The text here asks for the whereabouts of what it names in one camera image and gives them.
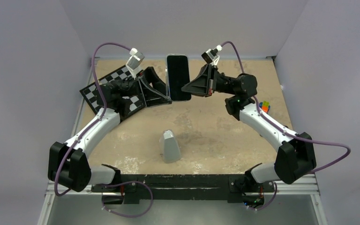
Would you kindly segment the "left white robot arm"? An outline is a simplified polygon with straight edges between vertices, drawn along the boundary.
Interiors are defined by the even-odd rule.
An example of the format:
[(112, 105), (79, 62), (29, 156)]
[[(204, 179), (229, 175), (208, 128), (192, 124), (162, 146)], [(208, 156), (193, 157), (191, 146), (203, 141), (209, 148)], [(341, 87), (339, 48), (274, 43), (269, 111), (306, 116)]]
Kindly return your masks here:
[(72, 138), (50, 147), (48, 179), (76, 192), (88, 185), (103, 185), (110, 192), (117, 191), (122, 182), (120, 169), (108, 164), (91, 167), (88, 158), (92, 151), (109, 132), (143, 108), (172, 103), (166, 94), (166, 84), (154, 67), (142, 69), (133, 77), (122, 66), (101, 81), (98, 86), (84, 88), (100, 107), (95, 117)]

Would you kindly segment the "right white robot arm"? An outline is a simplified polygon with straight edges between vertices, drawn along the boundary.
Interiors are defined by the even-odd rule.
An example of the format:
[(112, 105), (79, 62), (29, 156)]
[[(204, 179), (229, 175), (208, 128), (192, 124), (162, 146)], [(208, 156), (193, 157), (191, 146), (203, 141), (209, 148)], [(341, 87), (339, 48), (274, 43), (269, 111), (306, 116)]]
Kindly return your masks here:
[(259, 107), (257, 78), (241, 73), (229, 77), (218, 71), (217, 66), (203, 66), (198, 76), (185, 84), (182, 91), (199, 97), (210, 97), (215, 92), (231, 94), (225, 99), (229, 115), (250, 126), (276, 151), (273, 163), (258, 164), (245, 171), (244, 185), (257, 190), (267, 181), (292, 184), (316, 168), (312, 138), (307, 133), (297, 133), (271, 118)]

